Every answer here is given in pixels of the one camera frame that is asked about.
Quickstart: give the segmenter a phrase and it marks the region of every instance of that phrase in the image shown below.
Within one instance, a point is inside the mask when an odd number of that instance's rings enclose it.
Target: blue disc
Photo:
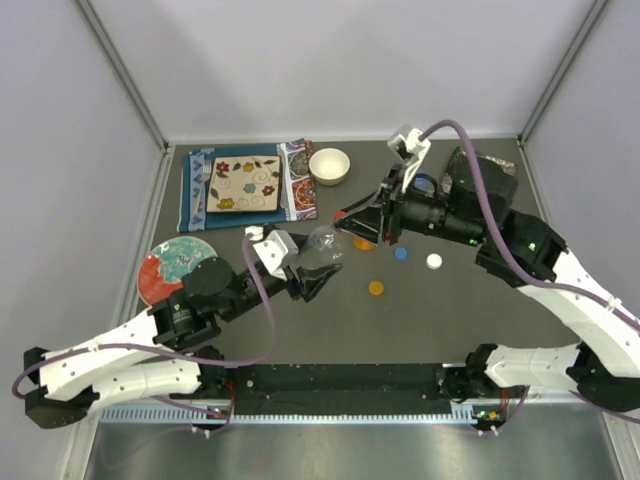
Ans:
[[[399,247],[399,248],[396,248],[396,251],[394,252],[394,255],[396,256],[396,258],[398,260],[406,260],[407,257],[409,256],[409,252],[407,251],[406,248]]]

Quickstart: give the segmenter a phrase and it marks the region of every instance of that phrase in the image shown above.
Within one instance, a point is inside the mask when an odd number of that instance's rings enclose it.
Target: white wall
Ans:
[[[92,0],[170,140],[519,133],[593,0]]]
[[[38,429],[11,382],[24,350],[111,321],[159,152],[73,2],[2,7],[0,478],[51,480],[69,431]]]
[[[552,220],[640,315],[640,3],[611,2],[530,142]]]

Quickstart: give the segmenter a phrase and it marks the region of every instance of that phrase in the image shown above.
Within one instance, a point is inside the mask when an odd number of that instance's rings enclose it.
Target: yellow disc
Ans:
[[[369,284],[369,293],[371,295],[382,295],[384,293],[384,284],[379,280],[374,280]]]
[[[373,243],[367,242],[360,237],[353,237],[353,244],[360,250],[364,250],[365,252],[368,250],[373,250],[376,247]]]

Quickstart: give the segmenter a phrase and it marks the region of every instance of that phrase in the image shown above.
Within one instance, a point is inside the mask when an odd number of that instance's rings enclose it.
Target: white bowl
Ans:
[[[309,170],[323,185],[337,185],[347,176],[351,162],[342,150],[323,148],[311,155]]]

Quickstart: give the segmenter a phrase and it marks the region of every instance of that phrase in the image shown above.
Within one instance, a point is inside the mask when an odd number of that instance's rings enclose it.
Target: plate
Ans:
[[[216,257],[211,245],[196,237],[176,237],[156,246],[138,270],[138,294],[148,306],[182,288],[182,277],[205,258]]]

